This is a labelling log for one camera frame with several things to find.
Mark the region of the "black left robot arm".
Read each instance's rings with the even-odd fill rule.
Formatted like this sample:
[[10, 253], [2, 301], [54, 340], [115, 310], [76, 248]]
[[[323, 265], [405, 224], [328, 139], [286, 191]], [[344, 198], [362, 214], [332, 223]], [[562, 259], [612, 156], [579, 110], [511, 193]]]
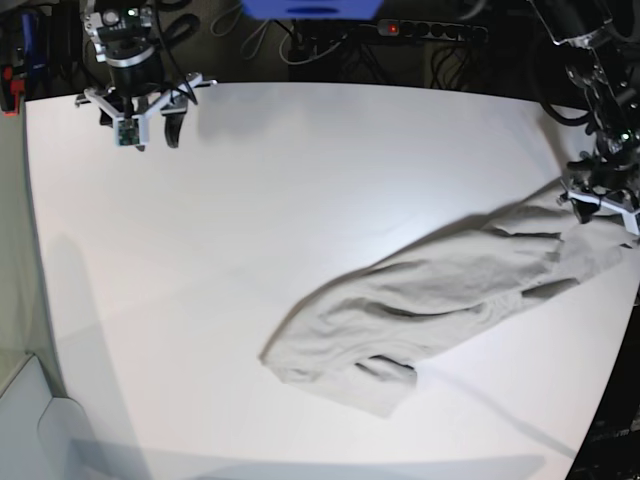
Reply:
[[637, 42], [639, 33], [621, 36], [604, 1], [533, 1], [551, 41], [584, 52], [566, 66], [569, 80], [582, 91], [588, 112], [567, 118], [547, 101], [549, 116], [566, 126], [585, 126], [594, 147], [569, 162], [562, 177], [580, 223], [601, 210], [621, 216], [626, 230], [639, 233], [639, 90], [632, 85], [619, 42]]

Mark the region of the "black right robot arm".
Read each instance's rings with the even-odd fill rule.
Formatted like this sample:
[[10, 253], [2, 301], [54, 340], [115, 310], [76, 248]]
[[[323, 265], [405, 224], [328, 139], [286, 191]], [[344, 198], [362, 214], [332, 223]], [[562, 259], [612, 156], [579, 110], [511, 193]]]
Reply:
[[153, 33], [155, 13], [149, 1], [89, 1], [85, 8], [84, 28], [110, 84], [86, 89], [83, 98], [99, 108], [100, 124], [113, 129], [118, 147], [143, 151], [155, 114], [165, 119], [167, 145], [179, 146], [186, 87], [173, 86], [166, 73], [161, 40]]

